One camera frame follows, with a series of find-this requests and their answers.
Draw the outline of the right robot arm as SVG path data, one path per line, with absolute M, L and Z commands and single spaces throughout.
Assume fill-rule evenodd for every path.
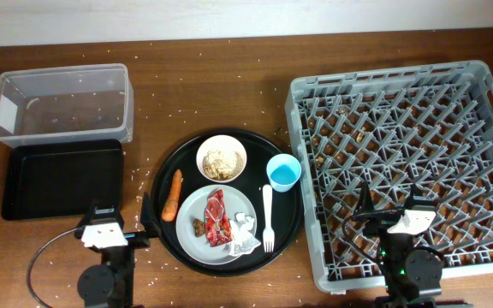
M 435 201 L 411 185 L 405 203 L 390 210 L 377 210 L 367 182 L 361 186 L 359 201 L 346 222 L 362 222 L 362 234 L 379 240 L 371 257 L 345 234 L 347 243 L 371 260 L 384 277 L 386 297 L 375 299 L 376 307 L 468 307 L 463 302 L 437 302 L 442 294 L 440 281 L 445 257 L 428 246 L 414 245 L 414 237 L 427 231 L 437 213 Z

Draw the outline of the white plastic fork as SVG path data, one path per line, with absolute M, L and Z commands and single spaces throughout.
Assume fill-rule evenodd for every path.
M 263 242 L 264 242 L 264 251 L 266 253 L 273 252 L 275 245 L 275 232 L 271 226 L 272 193 L 273 193 L 273 189 L 271 185 L 264 185 L 262 187 L 263 206 L 264 206 Z

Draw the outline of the light blue cup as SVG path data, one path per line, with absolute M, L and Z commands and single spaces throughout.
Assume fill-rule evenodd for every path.
M 302 168 L 299 160 L 289 154 L 278 154 L 272 157 L 266 165 L 266 174 L 271 187 L 279 192 L 289 191 L 299 180 Z

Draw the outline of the red snack wrapper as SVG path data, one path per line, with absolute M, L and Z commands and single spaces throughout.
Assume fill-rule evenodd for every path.
M 221 246 L 233 240 L 222 189 L 216 190 L 207 199 L 205 235 L 211 247 Z

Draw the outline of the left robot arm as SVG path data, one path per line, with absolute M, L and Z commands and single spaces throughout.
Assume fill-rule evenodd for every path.
M 149 195 L 141 197 L 142 231 L 125 233 L 124 220 L 116 207 L 99 209 L 93 205 L 80 220 L 75 237 L 84 247 L 101 255 L 101 262 L 85 269 L 77 291 L 86 307 L 132 307 L 134 305 L 134 253 L 149 248 L 161 228 L 156 222 Z

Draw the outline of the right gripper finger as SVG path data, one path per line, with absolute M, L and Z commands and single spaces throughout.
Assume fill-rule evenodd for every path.
M 373 212 L 374 204 L 371 197 L 371 191 L 366 181 L 361 186 L 358 202 L 358 212 Z
M 405 200 L 403 208 L 405 210 L 422 210 L 435 212 L 437 209 L 437 204 L 431 198 L 424 196 L 422 191 L 415 184 L 412 184 L 410 188 L 410 193 Z

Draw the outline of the rice and peanut leftovers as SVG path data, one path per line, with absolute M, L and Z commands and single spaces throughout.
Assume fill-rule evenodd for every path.
M 226 181 L 235 178 L 244 163 L 236 151 L 210 150 L 203 158 L 203 172 L 210 179 Z

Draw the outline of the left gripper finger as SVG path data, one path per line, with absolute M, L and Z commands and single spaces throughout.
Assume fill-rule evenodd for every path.
M 84 228 L 85 226 L 90 225 L 92 223 L 93 217 L 95 216 L 96 210 L 97 206 L 95 204 L 91 205 L 78 223 L 78 227 Z
M 149 199 L 148 192 L 144 192 L 142 196 L 142 206 L 140 213 L 140 223 L 144 227 L 146 234 L 150 238 L 158 238 L 162 231 L 161 225 L 157 220 L 153 204 Z

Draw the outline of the orange carrot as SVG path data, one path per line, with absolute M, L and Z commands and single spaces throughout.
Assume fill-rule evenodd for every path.
M 182 179 L 182 172 L 180 169 L 177 169 L 173 175 L 169 196 L 164 203 L 161 213 L 161 218 L 166 222 L 172 222 L 177 215 Z

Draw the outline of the white tissue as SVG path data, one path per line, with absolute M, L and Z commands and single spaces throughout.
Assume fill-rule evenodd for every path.
M 255 237 L 253 230 L 256 219 L 248 216 L 244 212 L 235 214 L 235 218 L 230 223 L 232 241 L 229 243 L 229 255 L 239 257 L 250 254 L 261 242 Z

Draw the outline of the grey plate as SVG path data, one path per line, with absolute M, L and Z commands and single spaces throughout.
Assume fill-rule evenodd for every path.
M 243 192 L 225 185 L 209 185 L 191 192 L 178 210 L 175 229 L 181 248 L 190 258 L 203 265 L 230 264 L 240 258 L 240 256 L 231 255 L 229 244 L 211 247 L 205 235 L 199 237 L 194 235 L 193 221 L 196 218 L 199 220 L 204 219 L 204 211 L 208 204 L 209 195 L 218 189 L 223 190 L 223 201 L 227 217 L 234 221 L 238 213 L 251 216 L 253 226 L 250 234 L 254 236 L 256 233 L 257 214 L 251 201 Z

